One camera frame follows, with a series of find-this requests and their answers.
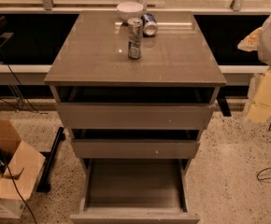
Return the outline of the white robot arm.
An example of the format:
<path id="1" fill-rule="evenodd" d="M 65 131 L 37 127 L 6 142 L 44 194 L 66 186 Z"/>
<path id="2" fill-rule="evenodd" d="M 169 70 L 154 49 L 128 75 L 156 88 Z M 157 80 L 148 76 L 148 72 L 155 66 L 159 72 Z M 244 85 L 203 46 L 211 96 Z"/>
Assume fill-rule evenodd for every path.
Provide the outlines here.
<path id="1" fill-rule="evenodd" d="M 256 51 L 258 59 L 268 65 L 246 115 L 250 123 L 264 123 L 271 116 L 271 14 L 261 27 L 241 40 L 237 48 L 247 52 Z"/>

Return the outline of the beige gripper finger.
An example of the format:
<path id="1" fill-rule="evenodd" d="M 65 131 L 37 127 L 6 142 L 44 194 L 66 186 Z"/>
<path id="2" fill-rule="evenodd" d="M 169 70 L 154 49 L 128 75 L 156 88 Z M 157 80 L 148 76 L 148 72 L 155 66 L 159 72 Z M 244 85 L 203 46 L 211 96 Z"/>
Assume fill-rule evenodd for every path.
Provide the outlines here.
<path id="1" fill-rule="evenodd" d="M 247 119 L 254 123 L 264 123 L 271 116 L 271 67 L 262 75 L 258 89 L 252 99 Z"/>
<path id="2" fill-rule="evenodd" d="M 246 52 L 256 51 L 258 49 L 258 41 L 261 31 L 261 27 L 252 31 L 238 43 L 237 48 Z"/>

